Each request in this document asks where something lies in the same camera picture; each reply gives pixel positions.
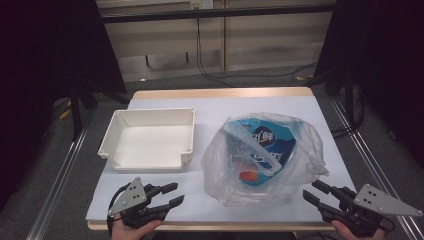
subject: cable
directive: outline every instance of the cable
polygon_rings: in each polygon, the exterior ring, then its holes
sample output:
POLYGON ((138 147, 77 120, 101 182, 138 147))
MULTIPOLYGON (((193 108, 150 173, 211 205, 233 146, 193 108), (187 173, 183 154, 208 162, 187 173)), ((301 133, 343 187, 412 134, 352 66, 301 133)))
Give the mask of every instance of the cable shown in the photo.
POLYGON ((208 80, 219 82, 219 83, 222 83, 222 84, 227 85, 229 87, 234 87, 234 86, 229 84, 229 83, 223 82, 219 79, 234 78, 234 77, 235 78, 236 77, 269 77, 269 78, 273 78, 273 77, 285 77, 285 76, 290 76, 290 75, 293 77, 293 74, 300 72, 300 71, 304 70, 305 68, 312 67, 314 64, 317 63, 317 61, 315 61, 315 62, 307 64, 305 66, 301 66, 301 67, 297 68, 296 70, 294 70, 292 72, 283 73, 283 74, 276 74, 276 75, 253 75, 253 74, 251 74, 251 75, 237 74, 237 75, 224 75, 224 76, 211 75, 210 73, 206 72, 206 70, 203 67, 203 63, 202 63, 202 45, 201 45, 201 37, 200 37, 200 22, 199 22, 199 19, 197 19, 197 48, 196 48, 196 50, 197 50, 197 54, 196 54, 197 68, 199 69, 199 72, 205 78, 207 78, 208 80))
POLYGON ((304 70, 304 69, 306 69, 306 68, 308 68, 308 67, 313 67, 316 63, 317 63, 317 62, 313 62, 313 63, 311 63, 311 64, 308 64, 308 65, 305 65, 305 66, 299 67, 299 68, 297 68, 296 70, 294 70, 294 71, 291 73, 290 82, 289 82, 289 84, 287 85, 287 87, 291 87, 291 85, 293 84, 293 81, 294 81, 294 78, 293 78, 293 77, 294 77, 294 74, 295 74, 295 73, 300 72, 300 71, 302 71, 302 70, 304 70))

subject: table edge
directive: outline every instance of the table edge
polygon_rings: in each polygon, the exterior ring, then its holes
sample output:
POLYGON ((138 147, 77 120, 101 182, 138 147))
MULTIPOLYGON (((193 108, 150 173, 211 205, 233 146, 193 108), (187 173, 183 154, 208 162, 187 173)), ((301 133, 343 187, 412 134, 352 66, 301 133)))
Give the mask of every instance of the table edge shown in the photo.
MULTIPOLYGON (((91 220, 87 221, 89 229, 94 231, 107 230, 105 220, 91 220)), ((161 226, 156 228, 157 231, 332 231, 334 227, 325 222, 252 222, 252 223, 217 223, 217 222, 164 222, 161 226)))
POLYGON ((137 91, 133 99, 313 96, 308 87, 215 88, 137 91))

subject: clear plastic bag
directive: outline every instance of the clear plastic bag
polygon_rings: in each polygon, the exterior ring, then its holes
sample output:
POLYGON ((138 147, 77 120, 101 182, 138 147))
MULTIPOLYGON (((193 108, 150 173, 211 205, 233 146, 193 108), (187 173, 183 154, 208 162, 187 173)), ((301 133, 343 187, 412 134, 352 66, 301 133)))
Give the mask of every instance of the clear plastic bag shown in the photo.
POLYGON ((290 196, 320 175, 322 140, 313 126, 272 113, 228 119, 201 161, 204 189, 225 206, 246 206, 290 196))

